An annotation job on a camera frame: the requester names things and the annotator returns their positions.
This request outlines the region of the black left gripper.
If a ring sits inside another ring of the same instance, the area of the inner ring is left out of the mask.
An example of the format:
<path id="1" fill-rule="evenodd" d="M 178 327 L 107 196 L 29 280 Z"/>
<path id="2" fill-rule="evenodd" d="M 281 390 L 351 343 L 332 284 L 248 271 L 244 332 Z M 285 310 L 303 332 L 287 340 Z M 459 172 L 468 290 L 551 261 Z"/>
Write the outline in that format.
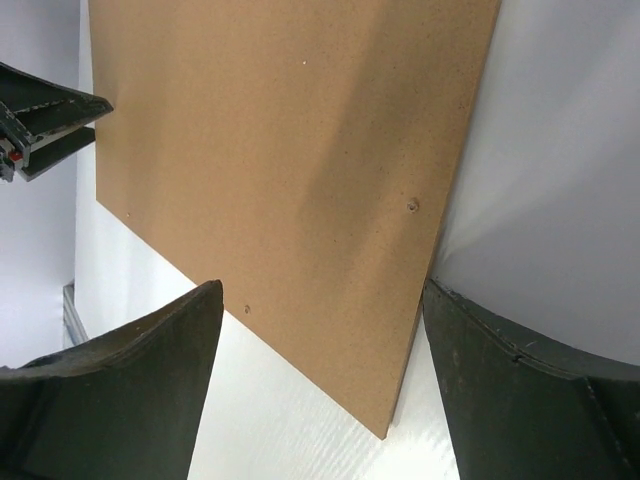
<path id="1" fill-rule="evenodd" d="M 46 81 L 1 64 L 1 179 L 14 175 L 34 180 L 95 142 L 95 130 L 82 127 L 111 113 L 111 103 L 99 96 Z M 82 127 L 38 150 L 31 137 Z"/>

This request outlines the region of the brown frame backing board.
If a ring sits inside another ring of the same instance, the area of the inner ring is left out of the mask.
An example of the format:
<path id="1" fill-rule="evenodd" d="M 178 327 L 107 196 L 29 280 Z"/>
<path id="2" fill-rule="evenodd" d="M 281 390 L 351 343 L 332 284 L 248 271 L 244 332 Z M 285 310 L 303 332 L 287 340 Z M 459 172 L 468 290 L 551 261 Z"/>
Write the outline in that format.
<path id="1" fill-rule="evenodd" d="M 96 196 L 379 438 L 496 1 L 93 1 Z"/>

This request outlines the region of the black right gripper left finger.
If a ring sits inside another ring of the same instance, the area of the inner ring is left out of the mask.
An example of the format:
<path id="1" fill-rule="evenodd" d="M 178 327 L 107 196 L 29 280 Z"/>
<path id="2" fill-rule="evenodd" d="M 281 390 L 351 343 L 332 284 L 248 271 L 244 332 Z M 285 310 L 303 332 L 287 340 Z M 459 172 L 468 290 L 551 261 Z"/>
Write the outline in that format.
<path id="1" fill-rule="evenodd" d="M 77 346 L 1 370 L 5 479 L 184 479 L 223 317 L 208 281 Z"/>

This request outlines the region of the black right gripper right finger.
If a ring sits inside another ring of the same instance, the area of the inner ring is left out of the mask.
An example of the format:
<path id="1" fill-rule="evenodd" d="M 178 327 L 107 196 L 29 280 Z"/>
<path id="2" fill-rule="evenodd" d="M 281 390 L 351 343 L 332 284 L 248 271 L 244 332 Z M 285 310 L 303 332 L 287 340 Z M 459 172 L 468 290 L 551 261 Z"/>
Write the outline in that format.
<path id="1" fill-rule="evenodd" d="M 639 368 L 429 280 L 425 330 L 463 479 L 636 479 Z"/>

